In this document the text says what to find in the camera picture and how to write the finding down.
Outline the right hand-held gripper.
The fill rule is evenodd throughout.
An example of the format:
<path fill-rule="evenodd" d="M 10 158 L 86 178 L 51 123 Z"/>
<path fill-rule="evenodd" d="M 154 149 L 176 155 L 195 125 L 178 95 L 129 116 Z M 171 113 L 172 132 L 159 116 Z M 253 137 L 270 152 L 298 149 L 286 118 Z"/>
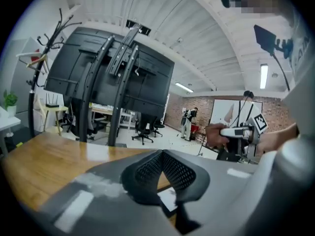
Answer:
<path fill-rule="evenodd" d="M 224 128 L 220 135 L 224 137 L 245 140 L 243 154 L 246 157 L 256 157 L 256 146 L 261 134 L 268 128 L 268 124 L 262 114 L 250 117 L 243 127 Z"/>

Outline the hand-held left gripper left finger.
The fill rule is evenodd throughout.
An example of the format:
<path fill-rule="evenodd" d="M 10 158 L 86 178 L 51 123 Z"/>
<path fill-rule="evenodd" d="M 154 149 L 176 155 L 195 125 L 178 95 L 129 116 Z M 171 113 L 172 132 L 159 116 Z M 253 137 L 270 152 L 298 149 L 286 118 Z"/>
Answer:
<path fill-rule="evenodd" d="M 123 170 L 154 152 L 91 167 L 52 195 L 39 209 L 59 236 L 177 236 L 160 206 L 141 205 L 123 188 Z"/>

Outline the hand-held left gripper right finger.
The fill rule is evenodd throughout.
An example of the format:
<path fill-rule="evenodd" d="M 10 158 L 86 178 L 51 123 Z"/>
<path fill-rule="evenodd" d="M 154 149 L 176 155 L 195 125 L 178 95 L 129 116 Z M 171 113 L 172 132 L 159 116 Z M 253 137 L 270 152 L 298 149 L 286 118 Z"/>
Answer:
<path fill-rule="evenodd" d="M 253 212 L 246 187 L 257 165 L 163 150 L 164 174 L 177 191 L 183 234 L 246 234 Z"/>

